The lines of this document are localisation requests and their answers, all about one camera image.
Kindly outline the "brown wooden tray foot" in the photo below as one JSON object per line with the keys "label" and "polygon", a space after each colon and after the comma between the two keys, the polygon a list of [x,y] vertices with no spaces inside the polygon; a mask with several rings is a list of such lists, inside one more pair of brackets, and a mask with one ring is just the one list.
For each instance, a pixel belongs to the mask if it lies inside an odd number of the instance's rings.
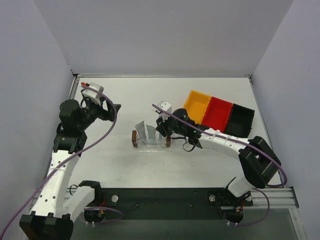
{"label": "brown wooden tray foot", "polygon": [[166,137],[165,146],[166,146],[167,148],[169,148],[169,147],[171,146],[171,138],[170,138],[170,137]]}
{"label": "brown wooden tray foot", "polygon": [[131,142],[134,148],[138,147],[138,143],[137,143],[137,131],[133,130],[132,131],[132,135],[131,135]]}

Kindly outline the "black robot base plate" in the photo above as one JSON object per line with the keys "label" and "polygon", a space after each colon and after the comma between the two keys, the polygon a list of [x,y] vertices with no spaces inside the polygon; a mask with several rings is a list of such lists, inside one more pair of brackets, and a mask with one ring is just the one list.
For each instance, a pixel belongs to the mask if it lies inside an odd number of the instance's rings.
{"label": "black robot base plate", "polygon": [[123,220],[220,220],[223,212],[253,206],[251,193],[235,197],[221,187],[102,188],[100,200],[81,216],[87,222]]}

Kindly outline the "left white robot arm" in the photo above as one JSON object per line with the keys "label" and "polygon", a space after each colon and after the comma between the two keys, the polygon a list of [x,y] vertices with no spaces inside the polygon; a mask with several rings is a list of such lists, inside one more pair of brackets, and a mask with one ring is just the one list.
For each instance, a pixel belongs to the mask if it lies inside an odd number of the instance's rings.
{"label": "left white robot arm", "polygon": [[19,221],[28,239],[69,240],[74,222],[83,209],[97,207],[104,202],[98,181],[82,181],[68,201],[65,201],[65,194],[87,141],[85,130],[96,119],[114,123],[120,108],[120,104],[112,104],[102,96],[84,96],[81,102],[68,99],[60,104],[60,124],[56,130],[46,182],[30,214],[23,214]]}

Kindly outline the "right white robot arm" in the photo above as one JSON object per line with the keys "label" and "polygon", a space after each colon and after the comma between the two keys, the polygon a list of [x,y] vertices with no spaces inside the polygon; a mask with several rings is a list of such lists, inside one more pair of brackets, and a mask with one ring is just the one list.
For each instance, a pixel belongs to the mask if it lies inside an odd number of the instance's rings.
{"label": "right white robot arm", "polygon": [[234,197],[240,198],[248,191],[264,189],[277,172],[282,172],[281,162],[271,147],[260,136],[252,139],[221,133],[190,119],[186,109],[171,111],[155,106],[159,117],[156,130],[163,137],[182,136],[195,148],[214,150],[240,162],[242,174],[226,186]]}

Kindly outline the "white toothpaste tube green cap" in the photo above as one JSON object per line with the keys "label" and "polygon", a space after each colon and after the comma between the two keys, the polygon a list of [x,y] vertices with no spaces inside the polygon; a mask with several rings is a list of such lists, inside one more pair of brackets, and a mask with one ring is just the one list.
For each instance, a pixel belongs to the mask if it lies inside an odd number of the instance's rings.
{"label": "white toothpaste tube green cap", "polygon": [[156,128],[151,125],[146,125],[147,133],[148,133],[148,140],[151,144],[156,143]]}

